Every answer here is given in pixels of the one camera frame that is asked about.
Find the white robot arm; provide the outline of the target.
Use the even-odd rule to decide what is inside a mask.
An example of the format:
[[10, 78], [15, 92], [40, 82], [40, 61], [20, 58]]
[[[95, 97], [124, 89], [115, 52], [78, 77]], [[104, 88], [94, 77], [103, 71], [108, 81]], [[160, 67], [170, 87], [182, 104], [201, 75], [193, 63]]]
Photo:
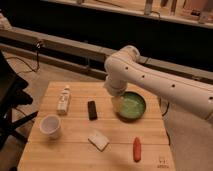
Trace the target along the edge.
[[213, 85], [153, 70], [139, 64], [140, 52], [127, 45], [106, 58], [105, 88], [121, 96], [131, 83], [141, 87], [213, 125]]

